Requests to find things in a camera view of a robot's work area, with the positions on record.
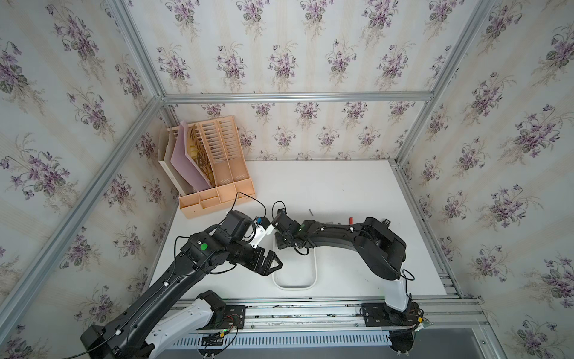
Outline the white plastic storage box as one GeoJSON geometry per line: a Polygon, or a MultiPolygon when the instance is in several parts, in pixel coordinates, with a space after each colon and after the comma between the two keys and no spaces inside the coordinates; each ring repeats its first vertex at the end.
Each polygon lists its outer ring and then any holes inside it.
{"type": "Polygon", "coordinates": [[[318,281],[315,251],[309,248],[293,248],[280,236],[274,235],[274,251],[283,263],[282,269],[273,273],[274,284],[285,291],[309,290],[318,281]]]}

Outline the purple folder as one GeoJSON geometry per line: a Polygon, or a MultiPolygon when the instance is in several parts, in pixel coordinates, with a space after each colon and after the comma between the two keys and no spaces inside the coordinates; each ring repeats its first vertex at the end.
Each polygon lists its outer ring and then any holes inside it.
{"type": "Polygon", "coordinates": [[[208,177],[188,153],[188,145],[191,144],[190,134],[191,127],[186,122],[180,122],[170,163],[195,191],[211,189],[212,184],[208,177]]]}

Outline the aluminium front rail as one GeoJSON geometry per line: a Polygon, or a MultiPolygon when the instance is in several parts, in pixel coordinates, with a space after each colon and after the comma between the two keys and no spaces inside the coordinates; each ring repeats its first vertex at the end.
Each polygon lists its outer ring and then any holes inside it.
{"type": "MultiPolygon", "coordinates": [[[[183,302],[168,312],[178,313],[193,301],[183,302]]],[[[308,331],[360,331],[382,330],[388,327],[366,327],[359,311],[361,304],[374,301],[318,301],[318,302],[245,302],[231,301],[228,305],[245,305],[245,326],[239,332],[308,332],[308,331]]],[[[422,351],[422,341],[429,339],[435,331],[442,331],[443,338],[435,344],[437,349],[453,349],[464,341],[463,332],[468,332],[470,348],[478,351],[482,358],[505,358],[505,353],[485,313],[478,302],[470,299],[423,299],[420,306],[425,312],[424,328],[416,332],[413,349],[400,358],[411,358],[422,351]]],[[[221,357],[233,349],[192,349],[204,358],[221,357]]]]}

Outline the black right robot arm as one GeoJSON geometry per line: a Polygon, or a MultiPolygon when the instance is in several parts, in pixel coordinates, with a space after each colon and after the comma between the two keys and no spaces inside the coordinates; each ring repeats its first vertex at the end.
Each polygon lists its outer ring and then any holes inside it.
{"type": "Polygon", "coordinates": [[[390,221],[368,217],[356,224],[325,224],[315,220],[302,223],[291,219],[284,209],[271,224],[276,238],[297,249],[333,247],[356,251],[378,277],[395,281],[402,276],[406,242],[390,230],[390,221]]]}

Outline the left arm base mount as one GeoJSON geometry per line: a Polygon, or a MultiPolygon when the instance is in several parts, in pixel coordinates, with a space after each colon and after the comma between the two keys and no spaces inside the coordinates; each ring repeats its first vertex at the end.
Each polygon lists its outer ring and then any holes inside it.
{"type": "Polygon", "coordinates": [[[227,335],[245,326],[245,305],[228,305],[209,290],[200,294],[190,305],[173,314],[153,328],[146,343],[153,347],[148,358],[157,358],[177,341],[196,331],[206,331],[199,346],[207,353],[209,346],[224,344],[227,335]]]}

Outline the patterned brown book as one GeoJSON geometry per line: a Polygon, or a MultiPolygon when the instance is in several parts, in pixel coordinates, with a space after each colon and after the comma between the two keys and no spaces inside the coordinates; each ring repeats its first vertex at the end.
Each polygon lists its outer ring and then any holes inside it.
{"type": "Polygon", "coordinates": [[[198,125],[189,127],[186,140],[187,154],[209,187],[215,187],[215,176],[198,125]]]}

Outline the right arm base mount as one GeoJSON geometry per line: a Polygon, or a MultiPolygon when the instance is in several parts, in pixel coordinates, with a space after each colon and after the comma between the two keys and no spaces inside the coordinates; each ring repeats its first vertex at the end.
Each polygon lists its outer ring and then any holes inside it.
{"type": "Polygon", "coordinates": [[[393,291],[383,302],[361,304],[359,311],[366,327],[388,327],[390,348],[397,355],[410,354],[416,332],[424,328],[425,312],[408,291],[410,281],[414,278],[402,275],[391,283],[393,291]]]}

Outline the peach plastic desk organizer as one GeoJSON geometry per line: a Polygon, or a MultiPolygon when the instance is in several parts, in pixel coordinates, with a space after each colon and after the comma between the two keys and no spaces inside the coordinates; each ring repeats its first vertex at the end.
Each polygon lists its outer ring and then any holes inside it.
{"type": "Polygon", "coordinates": [[[215,187],[179,196],[179,210],[188,218],[228,209],[256,195],[235,118],[228,116],[196,123],[215,176],[215,187]]]}

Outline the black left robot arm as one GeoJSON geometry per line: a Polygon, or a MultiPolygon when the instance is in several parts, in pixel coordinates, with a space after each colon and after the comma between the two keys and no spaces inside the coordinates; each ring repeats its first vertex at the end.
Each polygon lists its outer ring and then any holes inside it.
{"type": "Polygon", "coordinates": [[[218,266],[240,265],[267,276],[282,267],[273,251],[259,242],[273,230],[266,217],[250,218],[231,210],[224,220],[188,236],[163,275],[130,307],[106,325],[92,325],[81,336],[90,358],[156,358],[194,329],[206,327],[224,313],[222,298],[212,290],[172,316],[169,310],[218,266]]]}

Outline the beige folder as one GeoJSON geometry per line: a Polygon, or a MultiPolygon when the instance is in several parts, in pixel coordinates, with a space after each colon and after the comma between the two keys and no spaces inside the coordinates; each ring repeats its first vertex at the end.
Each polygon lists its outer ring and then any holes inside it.
{"type": "Polygon", "coordinates": [[[164,172],[175,186],[179,196],[193,193],[193,187],[181,176],[171,163],[171,157],[175,149],[176,133],[171,129],[162,129],[159,134],[157,160],[164,172]]]}

